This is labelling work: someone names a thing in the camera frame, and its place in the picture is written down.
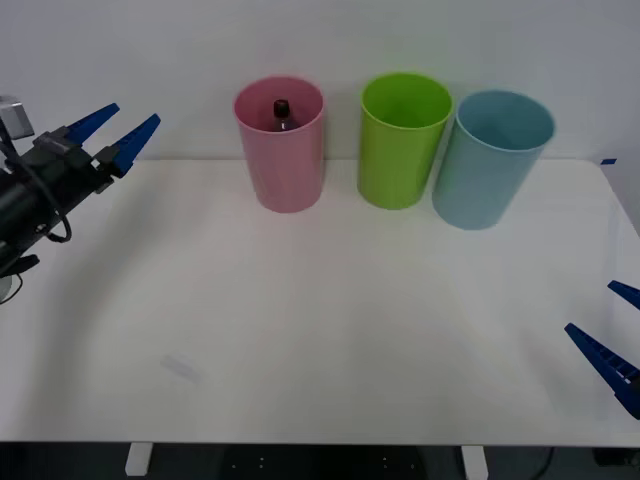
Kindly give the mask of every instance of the floor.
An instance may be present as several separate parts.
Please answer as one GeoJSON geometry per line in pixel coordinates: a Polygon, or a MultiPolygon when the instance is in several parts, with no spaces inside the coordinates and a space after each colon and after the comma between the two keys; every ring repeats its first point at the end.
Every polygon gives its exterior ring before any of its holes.
{"type": "MultiPolygon", "coordinates": [[[[0,445],[0,479],[126,479],[124,465],[128,448],[127,444],[3,444],[0,445]]],[[[377,448],[383,450],[340,447],[328,453],[324,451],[323,467],[317,468],[317,463],[310,466],[309,459],[311,456],[318,458],[318,447],[156,445],[146,478],[409,479],[424,478],[424,468],[426,477],[431,480],[464,479],[454,448],[377,448]],[[258,469],[260,464],[264,464],[264,467],[258,469]],[[331,472],[332,467],[328,465],[344,467],[339,469],[342,474],[331,472]]],[[[547,448],[489,448],[486,455],[490,479],[528,480],[544,463],[547,452],[547,448]]],[[[591,449],[561,448],[556,450],[553,462],[542,478],[637,480],[640,473],[626,466],[599,467],[593,460],[591,449]]]]}

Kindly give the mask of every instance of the cable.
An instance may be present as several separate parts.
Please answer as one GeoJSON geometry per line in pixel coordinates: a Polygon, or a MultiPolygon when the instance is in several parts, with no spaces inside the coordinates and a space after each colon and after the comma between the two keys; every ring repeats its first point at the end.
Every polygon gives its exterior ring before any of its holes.
{"type": "Polygon", "coordinates": [[[7,298],[5,298],[4,300],[0,301],[0,305],[4,305],[5,303],[7,303],[9,300],[11,300],[13,297],[15,297],[20,290],[22,290],[22,285],[24,285],[24,280],[22,280],[22,275],[20,275],[18,273],[16,276],[18,277],[18,280],[20,280],[20,284],[18,285],[18,288],[16,288],[15,292],[13,292],[7,298]]]}
{"type": "Polygon", "coordinates": [[[24,160],[22,160],[22,157],[20,157],[20,155],[18,155],[2,142],[0,142],[0,151],[12,162],[20,165],[20,167],[31,177],[33,183],[35,183],[40,189],[40,192],[42,193],[42,195],[44,195],[47,202],[49,202],[51,208],[53,208],[53,210],[56,212],[56,215],[58,215],[58,218],[60,218],[62,225],[64,225],[64,237],[61,237],[60,235],[56,235],[55,233],[49,231],[47,233],[47,238],[56,243],[66,243],[71,240],[71,224],[69,223],[64,210],[62,210],[62,207],[60,207],[60,204],[55,199],[53,193],[51,193],[51,190],[49,189],[49,187],[47,187],[46,183],[44,183],[44,181],[42,181],[38,174],[29,165],[27,165],[24,160]]]}
{"type": "Polygon", "coordinates": [[[556,447],[550,447],[549,448],[549,453],[547,454],[547,459],[544,462],[544,465],[542,465],[542,468],[540,470],[538,470],[536,472],[536,474],[531,477],[530,480],[539,480],[540,478],[542,478],[542,476],[547,473],[547,470],[549,470],[549,466],[551,465],[551,461],[553,460],[553,455],[556,452],[556,447]]]}

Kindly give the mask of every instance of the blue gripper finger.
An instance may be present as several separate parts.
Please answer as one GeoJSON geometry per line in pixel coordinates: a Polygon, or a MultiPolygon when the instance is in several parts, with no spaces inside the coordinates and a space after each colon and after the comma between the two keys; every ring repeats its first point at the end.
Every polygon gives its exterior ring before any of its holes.
{"type": "Polygon", "coordinates": [[[83,119],[80,119],[67,127],[69,132],[65,135],[65,138],[77,145],[82,145],[91,135],[96,133],[96,131],[107,122],[107,120],[113,117],[118,110],[120,110],[120,107],[115,103],[112,103],[111,105],[101,108],[97,112],[87,115],[83,119]]]}
{"type": "Polygon", "coordinates": [[[140,126],[134,128],[113,144],[117,147],[118,153],[113,157],[113,165],[122,175],[127,173],[133,165],[133,161],[142,150],[142,147],[149,141],[153,132],[160,125],[160,117],[157,113],[151,115],[140,126]]]}

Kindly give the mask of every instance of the bottle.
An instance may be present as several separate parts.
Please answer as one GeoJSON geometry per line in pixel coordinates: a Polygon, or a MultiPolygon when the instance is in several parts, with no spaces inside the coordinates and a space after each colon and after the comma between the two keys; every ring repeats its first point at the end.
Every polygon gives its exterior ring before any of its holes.
{"type": "Polygon", "coordinates": [[[286,132],[300,126],[291,115],[291,108],[287,100],[279,99],[273,102],[273,115],[276,117],[274,132],[286,132]]]}

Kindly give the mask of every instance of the white table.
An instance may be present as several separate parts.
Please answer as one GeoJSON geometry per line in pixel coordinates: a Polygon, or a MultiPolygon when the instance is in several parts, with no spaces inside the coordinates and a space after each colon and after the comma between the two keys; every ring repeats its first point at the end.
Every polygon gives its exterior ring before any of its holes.
{"type": "Polygon", "coordinates": [[[640,445],[563,331],[640,365],[640,240],[598,167],[540,161],[466,232],[430,194],[367,204],[328,163],[311,209],[244,162],[147,161],[70,216],[0,307],[0,440],[640,445]]]}

